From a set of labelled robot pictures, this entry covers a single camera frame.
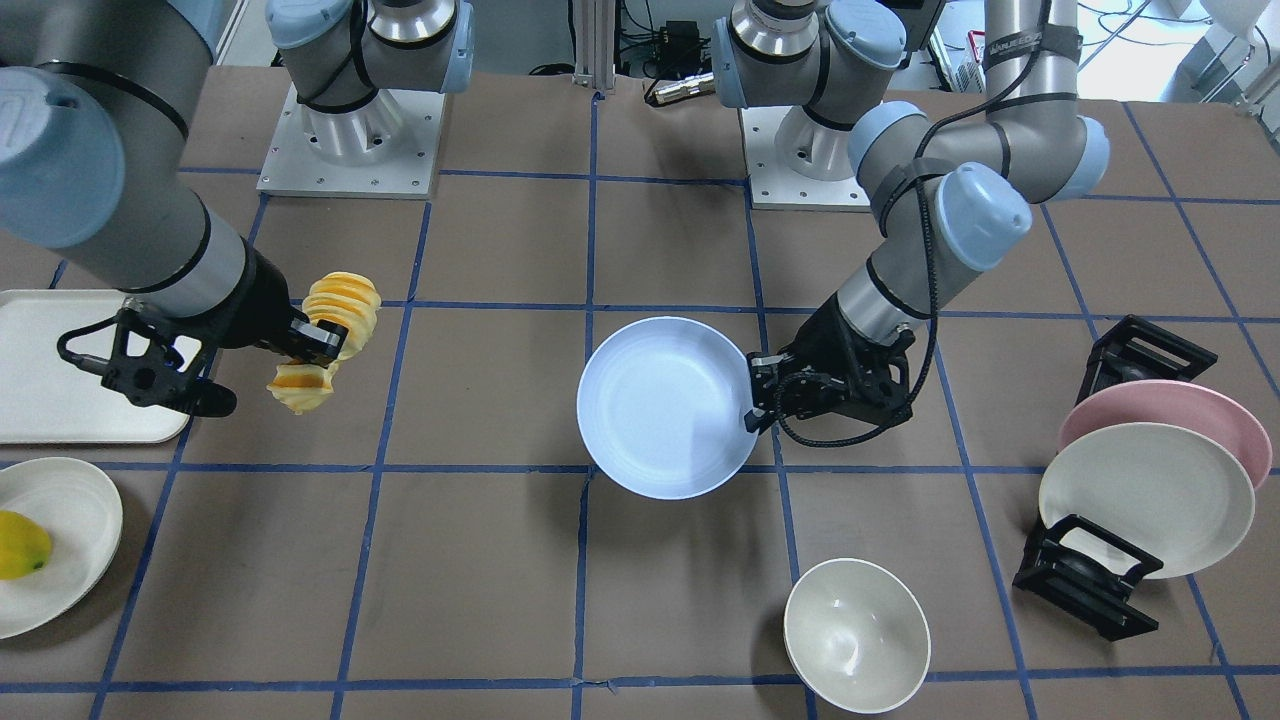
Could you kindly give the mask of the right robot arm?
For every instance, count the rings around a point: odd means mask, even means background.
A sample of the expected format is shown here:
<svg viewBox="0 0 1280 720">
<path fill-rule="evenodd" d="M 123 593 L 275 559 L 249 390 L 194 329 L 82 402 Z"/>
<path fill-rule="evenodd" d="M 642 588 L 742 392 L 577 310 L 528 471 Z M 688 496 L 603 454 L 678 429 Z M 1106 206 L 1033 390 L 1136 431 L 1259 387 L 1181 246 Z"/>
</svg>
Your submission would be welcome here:
<svg viewBox="0 0 1280 720">
<path fill-rule="evenodd" d="M 284 275 L 178 176 L 224 1 L 3 4 L 3 228 L 125 295 L 65 332 L 58 355 L 140 407 L 227 416 L 206 377 L 219 348 L 283 357 L 270 391 L 294 413 L 332 393 L 376 323 L 370 281 L 335 272 L 301 306 Z M 394 90 L 460 94 L 468 1 L 271 1 L 271 41 L 321 158 L 404 141 Z"/>
</svg>

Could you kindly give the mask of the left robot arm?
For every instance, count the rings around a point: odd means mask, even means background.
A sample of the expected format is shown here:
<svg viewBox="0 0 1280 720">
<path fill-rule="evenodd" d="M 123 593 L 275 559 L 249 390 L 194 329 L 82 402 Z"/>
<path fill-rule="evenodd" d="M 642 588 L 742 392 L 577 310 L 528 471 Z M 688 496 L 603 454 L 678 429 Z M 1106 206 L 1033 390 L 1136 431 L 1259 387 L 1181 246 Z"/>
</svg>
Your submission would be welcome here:
<svg viewBox="0 0 1280 720">
<path fill-rule="evenodd" d="M 881 245 L 772 355 L 750 354 L 744 425 L 835 413 L 869 441 L 910 419 L 940 310 L 996 268 L 1030 206 L 1078 199 L 1108 164 L 1105 128 L 1076 110 L 1083 38 L 1071 1 L 988 1 L 986 97 L 932 120 L 884 91 L 908 31 L 878 1 L 737 1 L 710 36 L 727 108 L 787 108 L 792 167 L 826 145 L 867 192 Z"/>
</svg>

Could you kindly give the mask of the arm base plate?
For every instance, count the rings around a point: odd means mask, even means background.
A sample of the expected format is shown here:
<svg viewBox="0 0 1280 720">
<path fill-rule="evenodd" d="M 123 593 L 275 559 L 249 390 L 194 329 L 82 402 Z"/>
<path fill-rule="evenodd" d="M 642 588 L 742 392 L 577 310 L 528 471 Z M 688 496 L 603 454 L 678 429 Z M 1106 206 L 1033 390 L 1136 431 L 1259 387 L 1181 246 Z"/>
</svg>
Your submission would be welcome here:
<svg viewBox="0 0 1280 720">
<path fill-rule="evenodd" d="M 288 92 L 259 174 L 276 197 L 404 199 L 433 195 L 448 96 L 381 90 L 346 114 Z"/>
<path fill-rule="evenodd" d="M 849 159 L 847 129 L 814 120 L 800 106 L 739 111 L 751 205 L 760 210 L 870 210 Z"/>
</svg>

